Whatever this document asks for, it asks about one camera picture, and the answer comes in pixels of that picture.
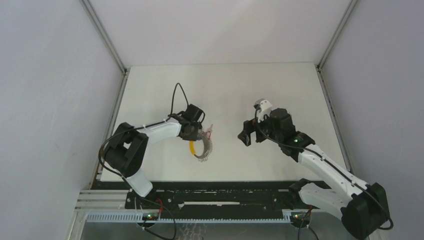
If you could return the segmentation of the metal keyring with small rings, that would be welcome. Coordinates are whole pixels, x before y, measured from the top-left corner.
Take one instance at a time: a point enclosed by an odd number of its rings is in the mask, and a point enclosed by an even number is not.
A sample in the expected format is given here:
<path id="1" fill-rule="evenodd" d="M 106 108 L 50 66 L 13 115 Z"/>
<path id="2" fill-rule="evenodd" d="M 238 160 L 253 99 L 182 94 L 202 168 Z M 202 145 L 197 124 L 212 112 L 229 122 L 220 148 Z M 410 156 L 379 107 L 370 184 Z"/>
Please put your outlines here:
<path id="1" fill-rule="evenodd" d="M 201 153 L 197 153 L 195 149 L 195 141 L 189 141 L 189 151 L 191 155 L 201 163 L 206 162 L 213 151 L 212 132 L 213 124 L 211 124 L 206 130 L 198 130 L 196 141 L 200 141 L 203 145 Z"/>

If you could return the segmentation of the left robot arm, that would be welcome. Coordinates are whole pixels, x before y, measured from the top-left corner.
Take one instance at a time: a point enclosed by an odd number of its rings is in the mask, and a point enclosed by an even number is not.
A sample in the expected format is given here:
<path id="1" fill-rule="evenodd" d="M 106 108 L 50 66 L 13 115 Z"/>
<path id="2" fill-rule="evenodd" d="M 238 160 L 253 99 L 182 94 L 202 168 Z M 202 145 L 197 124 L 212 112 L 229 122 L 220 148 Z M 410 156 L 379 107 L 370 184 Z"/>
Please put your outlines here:
<path id="1" fill-rule="evenodd" d="M 149 209 L 157 196 L 151 190 L 153 184 L 142 170 L 148 147 L 169 138 L 179 137 L 184 141 L 196 141 L 205 117 L 202 109 L 189 104 L 184 111 L 170 113 L 159 122 L 135 127 L 121 123 L 113 135 L 106 139 L 98 152 L 102 167 L 122 178 L 137 194 L 137 202 Z"/>

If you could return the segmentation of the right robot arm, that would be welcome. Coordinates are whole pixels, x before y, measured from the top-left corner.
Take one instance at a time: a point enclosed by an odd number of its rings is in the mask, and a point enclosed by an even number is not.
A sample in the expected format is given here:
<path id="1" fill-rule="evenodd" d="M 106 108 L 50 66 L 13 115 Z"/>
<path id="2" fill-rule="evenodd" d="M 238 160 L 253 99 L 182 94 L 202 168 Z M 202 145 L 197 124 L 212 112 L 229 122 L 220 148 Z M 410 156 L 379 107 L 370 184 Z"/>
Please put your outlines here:
<path id="1" fill-rule="evenodd" d="M 351 236 L 364 240 L 376 230 L 395 226 L 387 193 L 382 185 L 369 184 L 333 161 L 309 135 L 296 130 L 285 108 L 254 105 L 254 117 L 243 122 L 238 139 L 245 146 L 269 140 L 296 163 L 306 167 L 325 182 L 328 189 L 302 178 L 290 187 L 289 203 L 295 208 L 305 204 L 317 207 L 339 219 Z"/>

